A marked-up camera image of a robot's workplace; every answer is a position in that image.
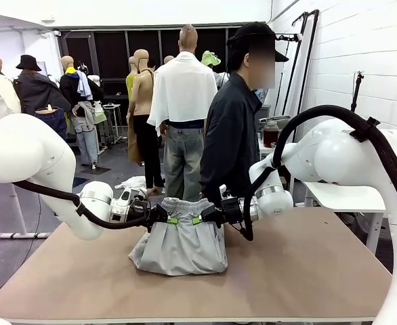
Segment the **large white table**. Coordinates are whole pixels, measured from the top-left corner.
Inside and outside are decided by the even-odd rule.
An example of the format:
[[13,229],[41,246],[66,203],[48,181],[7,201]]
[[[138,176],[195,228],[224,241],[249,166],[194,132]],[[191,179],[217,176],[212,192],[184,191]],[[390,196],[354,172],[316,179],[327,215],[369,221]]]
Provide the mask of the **large white table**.
[[335,212],[390,214],[390,231],[397,246],[397,156],[390,146],[370,143],[315,144],[293,156],[300,168],[285,164],[313,197]]

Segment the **light blue hanging shirt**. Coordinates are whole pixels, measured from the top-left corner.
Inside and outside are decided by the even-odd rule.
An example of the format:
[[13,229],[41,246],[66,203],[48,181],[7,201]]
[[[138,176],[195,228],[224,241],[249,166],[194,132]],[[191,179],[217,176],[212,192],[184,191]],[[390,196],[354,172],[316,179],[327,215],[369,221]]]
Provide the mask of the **light blue hanging shirt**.
[[84,72],[77,70],[77,74],[79,76],[79,83],[77,87],[77,93],[85,98],[87,101],[92,101],[93,95],[91,92],[91,88],[88,83],[87,75]]

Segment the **small white metal work table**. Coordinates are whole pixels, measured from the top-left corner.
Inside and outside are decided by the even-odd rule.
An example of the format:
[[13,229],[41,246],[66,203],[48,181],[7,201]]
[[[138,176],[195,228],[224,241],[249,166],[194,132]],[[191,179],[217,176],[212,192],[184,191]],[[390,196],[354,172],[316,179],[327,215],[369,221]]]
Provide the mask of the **small white metal work table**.
[[104,104],[102,110],[106,120],[102,122],[102,143],[106,149],[111,149],[121,140],[121,111],[119,104]]

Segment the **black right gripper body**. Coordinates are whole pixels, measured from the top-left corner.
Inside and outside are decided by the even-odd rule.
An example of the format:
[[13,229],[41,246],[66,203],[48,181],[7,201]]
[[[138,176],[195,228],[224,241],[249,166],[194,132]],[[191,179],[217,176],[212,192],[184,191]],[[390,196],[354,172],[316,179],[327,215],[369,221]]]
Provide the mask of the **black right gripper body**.
[[221,201],[220,207],[216,207],[217,222],[220,224],[237,224],[242,222],[242,211],[238,198],[227,198]]

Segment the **mannequin in yellow top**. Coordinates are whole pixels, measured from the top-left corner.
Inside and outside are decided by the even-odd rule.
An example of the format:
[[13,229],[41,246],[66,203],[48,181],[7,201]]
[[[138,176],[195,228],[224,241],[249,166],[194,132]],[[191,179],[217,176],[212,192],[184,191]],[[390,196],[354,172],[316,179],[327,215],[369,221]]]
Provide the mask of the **mannequin in yellow top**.
[[131,56],[129,58],[129,66],[130,66],[130,72],[125,79],[126,86],[127,86],[128,100],[131,99],[133,80],[140,73],[139,69],[138,69],[138,60],[135,56]]

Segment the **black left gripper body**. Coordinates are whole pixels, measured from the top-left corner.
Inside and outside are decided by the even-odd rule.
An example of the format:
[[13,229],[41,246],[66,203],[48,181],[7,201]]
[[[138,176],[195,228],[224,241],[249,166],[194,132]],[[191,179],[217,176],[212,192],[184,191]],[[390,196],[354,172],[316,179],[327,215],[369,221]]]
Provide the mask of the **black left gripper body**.
[[151,228],[157,222],[159,213],[147,201],[134,199],[129,205],[129,221],[136,221],[136,226]]

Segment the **bare mannequin in black trousers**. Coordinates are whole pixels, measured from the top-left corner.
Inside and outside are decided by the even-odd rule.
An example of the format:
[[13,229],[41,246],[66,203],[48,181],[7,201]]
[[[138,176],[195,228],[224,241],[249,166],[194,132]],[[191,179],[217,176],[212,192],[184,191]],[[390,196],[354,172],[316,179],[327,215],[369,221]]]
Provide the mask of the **bare mannequin in black trousers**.
[[138,49],[133,57],[138,64],[138,74],[133,79],[127,113],[128,158],[131,162],[144,164],[146,193],[148,196],[158,196],[162,194],[164,187],[159,158],[159,138],[155,127],[148,124],[154,73],[148,67],[147,50]]

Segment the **person's right forearm dark sleeve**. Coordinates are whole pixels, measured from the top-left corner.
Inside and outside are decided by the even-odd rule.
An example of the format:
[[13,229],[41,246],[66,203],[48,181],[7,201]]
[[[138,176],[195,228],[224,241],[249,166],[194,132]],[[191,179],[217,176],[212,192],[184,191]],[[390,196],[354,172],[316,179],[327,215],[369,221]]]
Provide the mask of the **person's right forearm dark sleeve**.
[[218,207],[221,205],[221,172],[222,164],[218,157],[218,151],[213,146],[206,144],[201,159],[201,194]]

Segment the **brown glass jar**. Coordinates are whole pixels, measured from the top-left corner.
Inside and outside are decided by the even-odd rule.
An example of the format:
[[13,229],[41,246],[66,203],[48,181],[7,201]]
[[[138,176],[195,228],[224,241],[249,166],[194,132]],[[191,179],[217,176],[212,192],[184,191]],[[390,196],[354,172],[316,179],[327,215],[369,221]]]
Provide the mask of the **brown glass jar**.
[[263,143],[267,148],[273,148],[278,141],[279,128],[276,121],[269,121],[263,128]]

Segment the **black mannequin base plate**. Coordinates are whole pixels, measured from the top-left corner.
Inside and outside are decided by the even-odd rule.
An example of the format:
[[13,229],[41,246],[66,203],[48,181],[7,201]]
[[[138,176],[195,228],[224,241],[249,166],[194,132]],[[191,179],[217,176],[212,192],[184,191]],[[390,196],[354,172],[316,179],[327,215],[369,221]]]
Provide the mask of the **black mannequin base plate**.
[[83,166],[83,168],[80,170],[81,173],[86,173],[91,175],[102,175],[109,171],[111,171],[111,169],[105,167],[98,167],[98,166],[96,166],[95,168],[93,168],[92,166]]

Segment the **grey shorts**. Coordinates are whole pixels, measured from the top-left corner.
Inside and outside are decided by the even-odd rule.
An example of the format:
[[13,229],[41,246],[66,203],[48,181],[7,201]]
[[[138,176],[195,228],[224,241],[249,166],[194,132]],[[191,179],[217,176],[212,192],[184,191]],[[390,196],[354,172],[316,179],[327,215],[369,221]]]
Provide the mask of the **grey shorts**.
[[129,254],[137,269],[167,276],[222,273],[228,266],[224,229],[192,218],[212,206],[207,199],[188,202],[164,198],[162,207],[178,219],[177,230],[144,234]]

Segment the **mannequin in white shirt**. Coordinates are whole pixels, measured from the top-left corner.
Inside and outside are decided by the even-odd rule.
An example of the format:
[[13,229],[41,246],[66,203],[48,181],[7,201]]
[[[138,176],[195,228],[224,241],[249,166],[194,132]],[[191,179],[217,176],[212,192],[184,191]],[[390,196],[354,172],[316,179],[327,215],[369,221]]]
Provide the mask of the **mannequin in white shirt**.
[[165,136],[165,191],[168,197],[200,200],[200,163],[205,121],[217,93],[212,69],[194,54],[196,29],[188,24],[179,36],[179,54],[154,73],[148,124]]

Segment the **grey metal tray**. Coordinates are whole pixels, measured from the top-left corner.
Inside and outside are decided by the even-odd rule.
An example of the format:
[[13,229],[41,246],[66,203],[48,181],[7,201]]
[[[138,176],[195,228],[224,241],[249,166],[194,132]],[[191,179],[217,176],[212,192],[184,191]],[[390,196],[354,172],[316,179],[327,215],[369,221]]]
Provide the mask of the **grey metal tray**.
[[285,126],[289,123],[291,120],[291,117],[289,115],[284,115],[284,116],[271,116],[267,118],[260,118],[258,120],[259,127],[264,128],[266,124],[269,123],[276,123],[279,129],[284,129]]

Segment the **person in dark jacket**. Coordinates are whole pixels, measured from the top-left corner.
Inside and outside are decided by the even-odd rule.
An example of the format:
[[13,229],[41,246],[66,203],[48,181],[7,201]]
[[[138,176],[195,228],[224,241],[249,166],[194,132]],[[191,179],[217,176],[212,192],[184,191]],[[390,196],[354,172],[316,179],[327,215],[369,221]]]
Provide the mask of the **person in dark jacket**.
[[262,106],[254,90],[267,86],[274,65],[274,58],[247,53],[236,68],[229,65],[229,79],[209,108],[205,145],[218,151],[221,185],[233,196],[243,197],[251,185],[249,168],[259,159],[255,115]]

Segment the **black baseball cap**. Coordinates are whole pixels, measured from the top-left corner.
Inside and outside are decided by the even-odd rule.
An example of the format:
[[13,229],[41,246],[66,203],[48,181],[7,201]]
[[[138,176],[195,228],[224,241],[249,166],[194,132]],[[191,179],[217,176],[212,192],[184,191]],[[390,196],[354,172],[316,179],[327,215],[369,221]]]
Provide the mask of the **black baseball cap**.
[[274,58],[275,62],[287,62],[289,59],[276,50],[275,32],[263,22],[250,22],[242,25],[227,41],[228,65],[235,68],[244,56],[259,55]]

